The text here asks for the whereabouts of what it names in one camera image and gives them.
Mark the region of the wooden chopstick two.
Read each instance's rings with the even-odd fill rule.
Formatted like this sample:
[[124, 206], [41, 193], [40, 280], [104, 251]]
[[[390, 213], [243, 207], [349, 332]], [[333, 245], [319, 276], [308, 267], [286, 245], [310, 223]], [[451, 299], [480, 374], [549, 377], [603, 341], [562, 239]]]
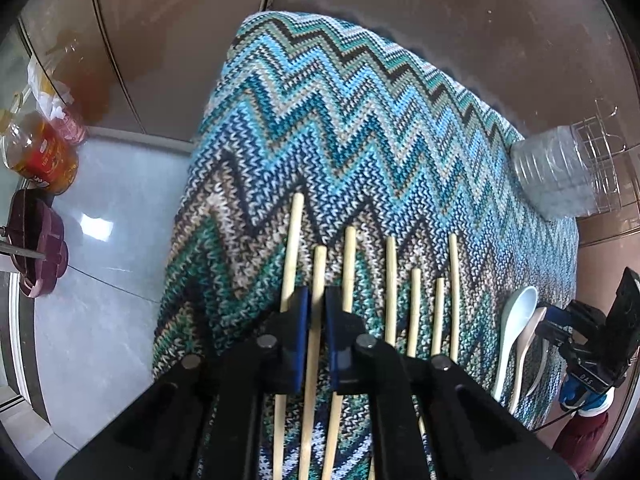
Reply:
[[311, 439], [314, 432], [314, 410], [316, 409], [317, 382], [322, 321], [322, 297], [326, 279], [326, 246], [314, 248], [312, 266], [310, 330], [307, 344], [306, 379], [302, 431], [300, 432], [298, 480], [308, 480], [310, 475]]

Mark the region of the wooden chopstick four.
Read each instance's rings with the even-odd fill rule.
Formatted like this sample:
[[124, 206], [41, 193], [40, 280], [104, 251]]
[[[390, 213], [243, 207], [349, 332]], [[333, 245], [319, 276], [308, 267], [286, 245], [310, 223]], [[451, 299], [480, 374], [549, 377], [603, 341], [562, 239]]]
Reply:
[[393, 346], [397, 333], [397, 254], [392, 236], [386, 237], [385, 278], [385, 341]]

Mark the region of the wooden chopstick six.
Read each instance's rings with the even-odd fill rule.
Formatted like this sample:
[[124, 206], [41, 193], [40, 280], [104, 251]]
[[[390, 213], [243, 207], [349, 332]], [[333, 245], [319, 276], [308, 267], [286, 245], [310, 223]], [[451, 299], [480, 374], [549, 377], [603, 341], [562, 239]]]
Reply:
[[436, 278], [432, 325], [431, 355], [442, 352], [442, 326], [444, 325], [445, 279]]

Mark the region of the wooden chopstick seven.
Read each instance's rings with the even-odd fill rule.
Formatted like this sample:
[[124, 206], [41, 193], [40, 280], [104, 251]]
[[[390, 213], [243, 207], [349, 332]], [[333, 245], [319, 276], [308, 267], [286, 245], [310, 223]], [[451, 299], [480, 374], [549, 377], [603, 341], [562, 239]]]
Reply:
[[458, 238], [454, 233], [449, 234], [449, 264], [450, 264], [450, 359], [457, 362], [460, 349], [460, 268]]

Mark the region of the light blue ceramic spoon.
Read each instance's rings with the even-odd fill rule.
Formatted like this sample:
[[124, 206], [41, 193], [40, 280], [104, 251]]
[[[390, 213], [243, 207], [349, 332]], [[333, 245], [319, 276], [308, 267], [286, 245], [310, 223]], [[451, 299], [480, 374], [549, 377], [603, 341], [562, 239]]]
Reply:
[[492, 396], [496, 401], [502, 396], [512, 346], [533, 316], [537, 301], [536, 287], [524, 286], [512, 292], [502, 309], [497, 375], [492, 388]]

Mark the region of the wooden chopstick one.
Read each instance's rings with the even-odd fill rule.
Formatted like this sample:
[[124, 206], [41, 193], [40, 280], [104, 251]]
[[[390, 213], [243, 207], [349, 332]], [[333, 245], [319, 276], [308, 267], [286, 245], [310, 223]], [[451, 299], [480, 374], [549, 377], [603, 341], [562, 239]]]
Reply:
[[[292, 297], [295, 289], [297, 255], [299, 248], [300, 229], [302, 228], [303, 211], [304, 196], [302, 193], [295, 193], [292, 199], [290, 222], [288, 222], [288, 240], [286, 241], [280, 301], [281, 312], [285, 312], [286, 310], [288, 310], [288, 300], [290, 300], [290, 298]], [[277, 394], [276, 398], [274, 399], [272, 452], [273, 480], [281, 480], [283, 478], [285, 414], [286, 395]]]

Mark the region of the zigzag knitted table cloth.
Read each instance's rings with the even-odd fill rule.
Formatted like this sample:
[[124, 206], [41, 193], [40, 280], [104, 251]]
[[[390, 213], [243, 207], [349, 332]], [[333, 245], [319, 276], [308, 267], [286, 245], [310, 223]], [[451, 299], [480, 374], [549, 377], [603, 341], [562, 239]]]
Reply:
[[341, 283], [357, 231], [354, 311], [385, 334], [385, 245], [396, 240], [396, 347], [411, 271], [421, 270], [419, 358], [431, 352], [436, 278], [458, 238], [459, 365], [491, 389], [508, 297], [576, 289], [578, 229], [530, 206], [510, 161], [520, 133], [473, 92], [372, 30], [330, 16], [244, 18], [206, 104], [175, 216], [152, 350], [161, 375], [188, 353], [218, 356], [277, 309], [295, 193], [304, 196], [296, 281], [326, 246]]

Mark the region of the wooden chopstick five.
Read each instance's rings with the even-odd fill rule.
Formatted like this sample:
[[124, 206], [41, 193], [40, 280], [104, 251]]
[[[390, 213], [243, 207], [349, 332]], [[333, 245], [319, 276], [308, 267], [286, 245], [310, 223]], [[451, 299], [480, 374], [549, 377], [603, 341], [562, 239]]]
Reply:
[[420, 305], [421, 305], [421, 270], [414, 268], [411, 271], [410, 283], [410, 309], [409, 324], [407, 330], [407, 356], [414, 358], [418, 348]]

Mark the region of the beige ceramic spoon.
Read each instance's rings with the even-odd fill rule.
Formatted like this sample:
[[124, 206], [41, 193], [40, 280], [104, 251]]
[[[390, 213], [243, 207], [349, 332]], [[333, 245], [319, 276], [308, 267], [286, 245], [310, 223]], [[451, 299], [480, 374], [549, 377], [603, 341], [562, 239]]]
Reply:
[[509, 402], [509, 412], [511, 414], [516, 412], [518, 402], [520, 402], [526, 353], [534, 340], [536, 328], [544, 319], [546, 312], [546, 307], [538, 307], [516, 341], [514, 384]]

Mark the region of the wooden chopstick three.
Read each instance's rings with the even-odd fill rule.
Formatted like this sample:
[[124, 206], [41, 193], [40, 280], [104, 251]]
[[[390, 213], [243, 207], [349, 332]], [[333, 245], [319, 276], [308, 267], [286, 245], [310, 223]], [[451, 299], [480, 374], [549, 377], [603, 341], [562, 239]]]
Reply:
[[[343, 270], [342, 270], [342, 309], [352, 312], [352, 297], [354, 296], [355, 283], [355, 261], [356, 261], [357, 231], [353, 226], [348, 226], [345, 230], [343, 249]], [[326, 430], [326, 449], [324, 450], [322, 480], [332, 478], [332, 471], [335, 462], [337, 438], [340, 432], [340, 421], [343, 397], [332, 393], [329, 425]]]

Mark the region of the cooking oil bottle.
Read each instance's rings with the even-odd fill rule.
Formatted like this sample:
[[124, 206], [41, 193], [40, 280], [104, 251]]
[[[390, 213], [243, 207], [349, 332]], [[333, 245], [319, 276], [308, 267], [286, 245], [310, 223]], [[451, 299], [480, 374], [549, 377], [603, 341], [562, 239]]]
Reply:
[[38, 112], [1, 110], [1, 154], [6, 166], [51, 194], [73, 184], [78, 157]]

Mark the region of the purple plastic stool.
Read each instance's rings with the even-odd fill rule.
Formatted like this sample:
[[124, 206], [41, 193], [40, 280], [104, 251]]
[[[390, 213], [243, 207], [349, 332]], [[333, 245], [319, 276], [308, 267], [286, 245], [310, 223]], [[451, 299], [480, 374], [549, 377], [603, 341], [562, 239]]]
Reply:
[[39, 257], [11, 256], [21, 274], [21, 292], [29, 298], [49, 295], [68, 266], [68, 248], [61, 217], [43, 192], [22, 188], [14, 193], [4, 234], [18, 249], [38, 252]]

